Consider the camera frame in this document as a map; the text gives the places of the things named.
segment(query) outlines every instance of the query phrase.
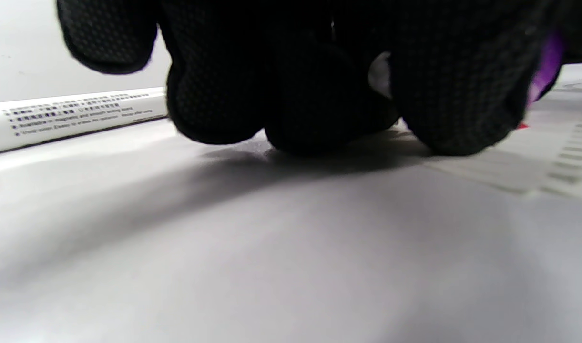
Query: white surface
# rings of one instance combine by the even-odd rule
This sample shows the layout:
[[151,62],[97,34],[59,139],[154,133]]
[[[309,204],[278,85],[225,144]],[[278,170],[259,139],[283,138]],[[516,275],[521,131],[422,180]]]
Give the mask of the white surface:
[[582,202],[403,149],[158,121],[1,154],[0,342],[582,343]]
[[162,87],[169,65],[158,40],[144,71],[129,76],[91,71],[66,50],[54,0],[0,1],[0,101]]

